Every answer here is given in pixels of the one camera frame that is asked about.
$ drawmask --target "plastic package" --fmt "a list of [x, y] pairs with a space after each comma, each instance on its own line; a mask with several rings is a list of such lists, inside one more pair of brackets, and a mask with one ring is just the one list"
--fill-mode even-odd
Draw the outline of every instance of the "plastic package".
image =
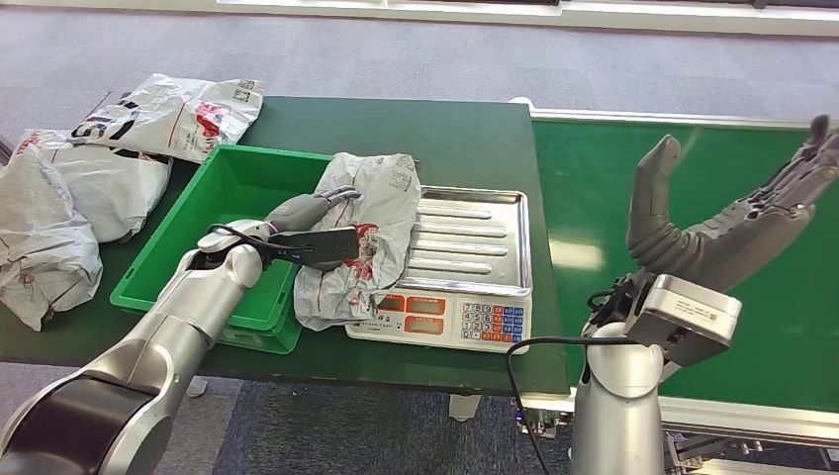
[[52, 311], [69, 310], [96, 293], [99, 246], [61, 174], [36, 147], [0, 167], [0, 302], [33, 330]]
[[316, 192], [352, 185], [363, 196], [326, 213], [313, 231], [354, 226], [358, 258], [333, 271], [303, 267], [294, 283], [294, 310], [320, 331], [373, 318], [376, 305], [402, 275], [420, 204], [420, 180], [410, 155], [337, 154]]
[[98, 145], [73, 146], [69, 131], [30, 130], [17, 150], [37, 148], [55, 167], [76, 211], [99, 242], [129, 238], [140, 231], [166, 190], [171, 158]]
[[72, 131], [72, 141], [159, 153], [201, 163], [220, 143], [236, 143], [262, 108], [263, 83], [211, 82], [154, 73], [118, 104]]

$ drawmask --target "stainless steel tray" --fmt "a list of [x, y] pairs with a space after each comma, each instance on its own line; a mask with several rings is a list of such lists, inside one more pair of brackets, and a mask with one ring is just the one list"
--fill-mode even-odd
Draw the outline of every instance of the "stainless steel tray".
[[517, 191], [423, 186], [397, 287], [528, 295], [527, 197]]

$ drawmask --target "green plastic bin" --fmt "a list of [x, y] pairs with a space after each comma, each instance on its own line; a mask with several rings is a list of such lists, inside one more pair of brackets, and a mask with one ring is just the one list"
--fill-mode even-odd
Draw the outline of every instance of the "green plastic bin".
[[[111, 293], [111, 303], [146, 312], [183, 254], [213, 223], [264, 219], [283, 201], [311, 193], [330, 156], [243, 145], [215, 147]], [[285, 354], [300, 325], [292, 285], [298, 265], [275, 260], [233, 310], [219, 342]]]

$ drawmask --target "robotic arm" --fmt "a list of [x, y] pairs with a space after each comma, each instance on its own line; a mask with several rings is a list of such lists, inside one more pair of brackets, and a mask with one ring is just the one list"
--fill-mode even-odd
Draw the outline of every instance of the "robotic arm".
[[0, 475], [151, 473], [190, 380], [244, 292], [273, 259], [354, 258], [355, 229], [306, 232], [350, 187], [302, 195], [265, 221], [213, 225], [117, 344], [24, 403], [0, 432]]
[[679, 143], [665, 136], [638, 163], [626, 245], [638, 269], [590, 299], [583, 336], [640, 344], [586, 347], [575, 399], [576, 475], [664, 473], [658, 385], [728, 348], [740, 302], [721, 292], [780, 254], [839, 177], [839, 130], [815, 118], [792, 159], [758, 189], [685, 231], [667, 212]]

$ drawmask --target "gray carpet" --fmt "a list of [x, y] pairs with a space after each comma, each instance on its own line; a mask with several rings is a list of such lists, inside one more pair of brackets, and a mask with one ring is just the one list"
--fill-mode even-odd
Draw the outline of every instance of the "gray carpet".
[[[839, 115], [836, 57], [829, 39], [0, 6], [0, 135], [72, 127], [156, 71], [283, 95], [808, 119]], [[0, 364], [0, 421], [65, 372]], [[156, 473], [536, 473], [506, 400], [445, 414], [434, 393], [213, 380]], [[564, 444], [546, 450], [563, 470]]]

